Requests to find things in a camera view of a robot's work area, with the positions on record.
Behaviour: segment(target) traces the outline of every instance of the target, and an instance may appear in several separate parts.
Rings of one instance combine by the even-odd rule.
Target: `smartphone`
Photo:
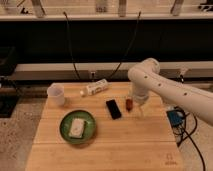
[[[112,119],[118,119],[118,118],[121,117],[121,112],[120,112],[118,105],[117,105],[117,103],[114,99],[106,101],[106,105],[107,105],[107,108],[109,109],[109,112],[111,114]]]

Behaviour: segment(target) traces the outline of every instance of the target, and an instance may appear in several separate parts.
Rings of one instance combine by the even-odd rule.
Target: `floor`
[[[41,117],[46,98],[37,91],[31,97],[18,101],[10,119],[0,119],[0,171],[24,171],[32,146],[33,138]],[[189,116],[187,130],[194,126],[193,117]],[[192,136],[206,162],[208,171],[213,171],[213,127],[198,121],[198,129]],[[189,140],[180,146],[186,171],[200,171],[200,158]]]
[[[45,98],[20,98],[11,118],[0,118],[0,171],[24,171]]]

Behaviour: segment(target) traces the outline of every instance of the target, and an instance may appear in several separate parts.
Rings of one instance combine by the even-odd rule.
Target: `paper cup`
[[[53,105],[62,106],[65,102],[64,87],[62,85],[52,84],[47,89],[47,95]]]

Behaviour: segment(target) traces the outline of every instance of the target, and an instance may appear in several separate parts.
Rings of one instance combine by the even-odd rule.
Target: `green plate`
[[[82,118],[85,120],[84,132],[82,138],[73,138],[69,136],[69,130],[74,118]],[[82,144],[89,140],[95,132],[96,124],[93,116],[84,110],[75,110],[68,113],[60,124],[60,133],[64,140],[71,144]]]

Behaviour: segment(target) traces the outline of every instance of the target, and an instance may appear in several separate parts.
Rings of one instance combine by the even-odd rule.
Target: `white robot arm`
[[[213,125],[213,93],[169,80],[159,72],[159,62],[153,58],[129,69],[133,100],[143,104],[151,90]]]

